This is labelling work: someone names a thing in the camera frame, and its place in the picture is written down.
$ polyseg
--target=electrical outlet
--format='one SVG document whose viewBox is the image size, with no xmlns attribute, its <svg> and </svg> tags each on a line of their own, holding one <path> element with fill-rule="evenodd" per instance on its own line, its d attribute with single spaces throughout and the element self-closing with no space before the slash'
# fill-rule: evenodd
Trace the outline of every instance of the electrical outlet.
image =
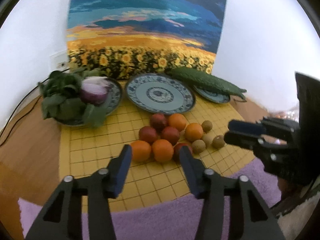
<svg viewBox="0 0 320 240">
<path fill-rule="evenodd" d="M 66 50 L 50 56 L 51 71 L 67 69 L 68 61 L 69 61 L 69 58 Z"/>
</svg>

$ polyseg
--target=wooden floor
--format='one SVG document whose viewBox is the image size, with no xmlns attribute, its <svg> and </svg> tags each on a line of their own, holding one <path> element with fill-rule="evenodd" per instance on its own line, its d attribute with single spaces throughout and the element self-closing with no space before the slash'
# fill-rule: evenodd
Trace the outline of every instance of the wooden floor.
<svg viewBox="0 0 320 240">
<path fill-rule="evenodd" d="M 26 113 L 34 102 L 13 121 Z M 231 104 L 249 122 L 268 114 L 251 101 L 232 101 Z M 43 205 L 59 183 L 60 128 L 54 120 L 42 120 L 40 106 L 41 101 L 18 123 L 7 143 L 0 148 L 0 221 L 17 240 L 23 239 L 18 199 Z"/>
</svg>

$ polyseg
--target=yellow tablecloth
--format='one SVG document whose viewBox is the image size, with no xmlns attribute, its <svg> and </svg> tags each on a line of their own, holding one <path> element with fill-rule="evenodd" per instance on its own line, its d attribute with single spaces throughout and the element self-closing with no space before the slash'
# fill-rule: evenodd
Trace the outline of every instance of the yellow tablecloth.
<svg viewBox="0 0 320 240">
<path fill-rule="evenodd" d="M 149 125 L 148 113 L 124 97 L 120 106 L 105 120 L 102 127 L 61 127 L 59 176 L 75 178 L 88 176 L 106 167 L 111 158 L 117 157 L 124 144 L 138 139 L 139 129 Z M 214 136 L 224 134 L 231 119 L 242 120 L 230 105 L 211 103 L 197 95 L 195 107 L 184 116 L 189 123 L 210 120 Z M 209 147 L 196 158 L 207 168 L 228 176 L 254 159 L 251 151 L 226 145 L 216 150 Z M 132 210 L 174 200 L 189 193 L 182 167 L 171 160 L 158 163 L 150 159 L 144 163 L 131 163 L 124 189 L 115 200 L 109 200 L 112 212 Z M 87 199 L 83 198 L 83 212 L 87 211 Z"/>
</svg>

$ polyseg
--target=canvas painting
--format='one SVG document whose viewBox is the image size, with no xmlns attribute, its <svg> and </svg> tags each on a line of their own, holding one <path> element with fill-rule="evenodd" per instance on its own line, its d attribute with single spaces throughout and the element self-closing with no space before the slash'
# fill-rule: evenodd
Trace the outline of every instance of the canvas painting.
<svg viewBox="0 0 320 240">
<path fill-rule="evenodd" d="M 226 0 L 71 0 L 70 61 L 118 80 L 181 66 L 210 74 L 225 6 Z"/>
</svg>

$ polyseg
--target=orange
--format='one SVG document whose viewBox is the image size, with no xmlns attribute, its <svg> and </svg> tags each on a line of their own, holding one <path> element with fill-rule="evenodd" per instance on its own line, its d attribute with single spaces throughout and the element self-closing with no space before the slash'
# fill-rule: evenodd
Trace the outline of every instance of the orange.
<svg viewBox="0 0 320 240">
<path fill-rule="evenodd" d="M 168 123 L 169 126 L 172 126 L 181 132 L 187 125 L 187 119 L 183 114 L 172 114 L 168 118 Z"/>
<path fill-rule="evenodd" d="M 196 122 L 189 124 L 184 133 L 184 136 L 190 142 L 200 140 L 202 135 L 203 135 L 202 126 Z"/>
<path fill-rule="evenodd" d="M 132 160 L 134 162 L 144 162 L 151 154 L 151 146 L 145 141 L 134 141 L 131 143 Z"/>
<path fill-rule="evenodd" d="M 167 162 L 173 156 L 172 144 L 164 139 L 156 140 L 152 145 L 152 151 L 157 162 Z"/>
</svg>

